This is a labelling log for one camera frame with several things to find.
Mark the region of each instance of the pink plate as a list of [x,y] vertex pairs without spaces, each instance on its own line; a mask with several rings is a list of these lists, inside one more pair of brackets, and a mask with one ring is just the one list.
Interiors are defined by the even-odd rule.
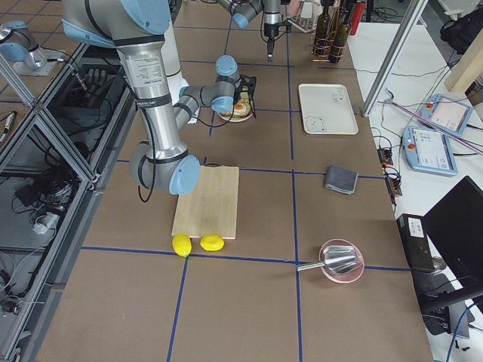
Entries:
[[350,273],[343,274],[343,275],[331,274],[330,272],[326,271],[324,267],[321,267],[324,275],[327,278],[329,278],[330,280],[335,281],[336,283],[352,283],[353,281],[357,281],[361,277],[362,273],[364,272],[364,258],[362,257],[362,254],[359,251],[359,249],[354,244],[349,243],[347,240],[332,239],[332,240],[327,241],[320,248],[320,251],[318,252],[318,259],[319,260],[322,258],[324,249],[326,247],[329,247],[329,246],[332,246],[332,245],[350,245],[351,247],[354,247],[355,254],[358,257],[358,260],[361,263],[361,266],[357,269],[352,270]]

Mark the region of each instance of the yellow lemon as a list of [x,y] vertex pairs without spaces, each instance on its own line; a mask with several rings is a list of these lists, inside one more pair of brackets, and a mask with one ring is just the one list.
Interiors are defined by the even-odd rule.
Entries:
[[177,234],[174,236],[173,241],[174,252],[179,256],[186,258],[191,253],[191,239],[186,234]]
[[206,251],[217,251],[225,245],[225,241],[218,235],[206,235],[200,240],[199,244]]

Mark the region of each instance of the white table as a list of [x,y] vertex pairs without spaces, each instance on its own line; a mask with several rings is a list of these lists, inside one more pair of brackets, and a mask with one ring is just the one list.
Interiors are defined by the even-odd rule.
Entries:
[[[361,23],[359,25],[357,34],[349,37],[349,48],[355,68],[358,70],[358,83],[361,88],[364,99],[367,97],[371,85],[376,78],[376,72],[379,70],[383,62],[386,52],[392,42],[392,39],[398,29],[396,24],[382,24],[382,23]],[[398,61],[388,81],[386,88],[395,95],[395,101],[402,105],[411,105],[414,103],[426,102],[426,94],[429,89],[443,78],[439,86],[435,89],[434,94],[446,94],[455,100],[465,98],[464,94],[449,93],[445,87],[444,79],[448,76],[448,68],[445,60],[438,51],[434,42],[430,38],[428,32],[423,26],[415,26],[411,32],[406,45],[404,46]],[[409,77],[400,75],[422,75],[427,72],[440,71],[424,75],[422,77]],[[379,95],[378,99],[383,101],[389,97],[385,91]],[[401,134],[408,122],[410,116],[403,111],[391,105],[382,106],[382,103],[377,104],[370,114],[371,126],[380,130],[383,136],[389,138],[392,145],[398,145],[399,139],[395,134],[384,130],[383,125],[397,134]],[[470,124],[478,127],[483,127],[483,122],[473,112],[469,121]],[[417,121],[413,119],[412,125],[417,125]],[[373,130],[373,134],[379,134],[378,130]],[[474,142],[483,144],[483,132],[467,128],[463,137]],[[388,142],[381,140],[381,146],[388,146]],[[451,140],[453,151],[456,153],[471,153],[460,144]],[[436,204],[446,193],[456,185],[465,175],[470,175],[476,184],[483,188],[483,157],[469,156],[456,157],[457,169],[459,171],[457,176],[446,177],[437,176],[429,173],[416,172],[409,168],[405,160],[404,154],[398,157],[398,148],[393,149],[393,160],[395,167],[400,170],[402,177],[401,190],[403,196],[396,199],[397,208],[395,216],[402,213],[412,213],[417,215],[424,215],[431,207]],[[432,247],[433,255],[437,253]],[[451,271],[448,273],[448,278],[454,279]],[[476,317],[476,322],[473,324],[477,327],[483,327],[483,315],[474,307],[471,312]],[[461,349],[453,349],[451,352],[451,361],[453,362],[476,362],[480,361],[483,356],[483,332],[470,329],[470,340],[463,340],[458,338],[460,348],[469,346],[468,351]],[[433,336],[428,332],[429,342],[432,346],[432,353],[435,360],[446,360],[448,347],[451,342],[451,336],[448,334],[441,334]]]

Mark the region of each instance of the white tray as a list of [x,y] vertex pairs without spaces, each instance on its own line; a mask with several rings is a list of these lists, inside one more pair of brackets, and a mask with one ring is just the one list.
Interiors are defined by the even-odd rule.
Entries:
[[300,84],[303,129],[310,134],[356,134],[359,129],[347,88],[341,84]]

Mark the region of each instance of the black box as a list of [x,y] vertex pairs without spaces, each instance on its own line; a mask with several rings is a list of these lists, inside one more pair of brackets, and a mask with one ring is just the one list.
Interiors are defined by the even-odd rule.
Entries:
[[403,213],[397,220],[399,234],[411,270],[431,273],[435,267],[421,219],[421,216]]

